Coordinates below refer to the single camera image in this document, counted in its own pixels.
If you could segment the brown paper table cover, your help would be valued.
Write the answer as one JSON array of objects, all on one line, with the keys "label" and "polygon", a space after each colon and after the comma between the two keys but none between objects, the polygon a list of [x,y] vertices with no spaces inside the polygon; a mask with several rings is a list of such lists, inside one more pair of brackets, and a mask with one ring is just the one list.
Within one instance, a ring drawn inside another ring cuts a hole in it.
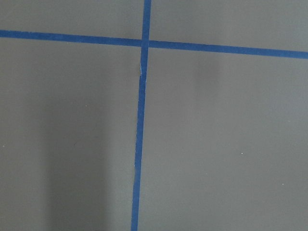
[{"label": "brown paper table cover", "polygon": [[3,0],[3,231],[305,231],[305,0]]}]

